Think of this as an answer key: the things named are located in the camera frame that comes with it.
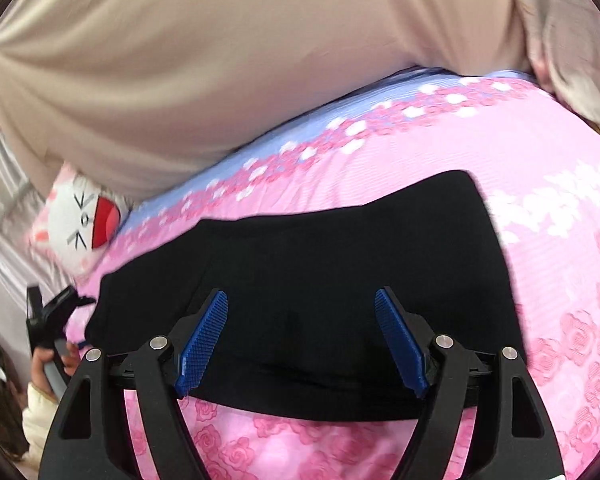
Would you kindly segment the cream sleeve left forearm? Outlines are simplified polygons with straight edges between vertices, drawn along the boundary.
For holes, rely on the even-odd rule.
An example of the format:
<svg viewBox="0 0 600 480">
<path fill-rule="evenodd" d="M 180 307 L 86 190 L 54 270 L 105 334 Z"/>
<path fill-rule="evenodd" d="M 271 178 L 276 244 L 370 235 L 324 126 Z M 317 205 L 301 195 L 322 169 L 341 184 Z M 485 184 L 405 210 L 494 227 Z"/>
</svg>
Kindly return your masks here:
<svg viewBox="0 0 600 480">
<path fill-rule="evenodd" d="M 42 391 L 33 382 L 28 383 L 27 406 L 22 412 L 22 430 L 29 449 L 23 455 L 23 461 L 34 471 L 40 469 L 46 439 L 57 408 L 58 402 L 54 396 Z"/>
</svg>

